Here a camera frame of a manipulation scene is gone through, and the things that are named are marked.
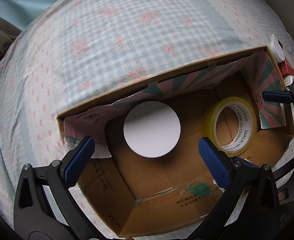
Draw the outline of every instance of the packing tape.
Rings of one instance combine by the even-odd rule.
[[[231,143],[220,145],[216,135],[216,124],[218,116],[225,107],[229,107],[236,113],[238,118],[238,132]],[[256,128],[255,118],[254,110],[244,99],[229,97],[207,108],[201,121],[201,136],[208,137],[228,157],[237,156],[242,154],[250,145]]]

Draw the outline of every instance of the bolt head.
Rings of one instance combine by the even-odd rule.
[[[266,171],[269,171],[270,170],[270,166],[268,164],[264,164],[263,168],[266,170]]]
[[[29,163],[26,163],[26,164],[23,166],[23,169],[24,169],[24,170],[28,170],[29,167],[30,167],[30,164],[29,164]]]
[[[53,167],[56,167],[56,166],[58,166],[59,164],[60,164],[60,160],[53,160],[52,163],[51,163],[51,165],[52,165]]]
[[[233,164],[234,164],[234,166],[237,167],[237,168],[241,167],[241,162],[240,162],[240,161],[234,161]]]

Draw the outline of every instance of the white circle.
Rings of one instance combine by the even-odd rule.
[[[283,49],[281,48],[278,40],[274,40],[270,43],[271,51],[274,54],[274,57],[276,58],[278,63],[281,63],[285,60],[285,54],[283,52]]]
[[[124,136],[135,153],[148,158],[160,157],[177,144],[180,121],[169,106],[158,101],[147,101],[128,113]]]

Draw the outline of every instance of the bed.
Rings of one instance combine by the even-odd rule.
[[[264,0],[58,0],[21,27],[0,62],[0,214],[11,226],[22,166],[48,165],[71,147],[60,139],[57,114],[157,73],[266,45],[272,34],[294,67],[294,42]],[[294,140],[277,166],[293,155]],[[106,237],[116,237],[78,186],[70,192]],[[196,226],[148,238],[182,238]]]

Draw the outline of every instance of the pink and teal paper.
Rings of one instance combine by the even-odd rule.
[[[261,51],[227,65],[210,66],[204,70],[151,85],[111,105],[97,106],[82,114],[66,117],[65,139],[77,143],[85,135],[90,135],[97,144],[93,157],[110,157],[104,133],[105,125],[109,120],[127,114],[134,106],[144,101],[161,101],[183,93],[214,88],[237,71],[243,73],[251,89],[258,106],[261,128],[285,125],[281,105],[265,102],[262,99],[263,91],[281,90],[282,86],[268,55]]]

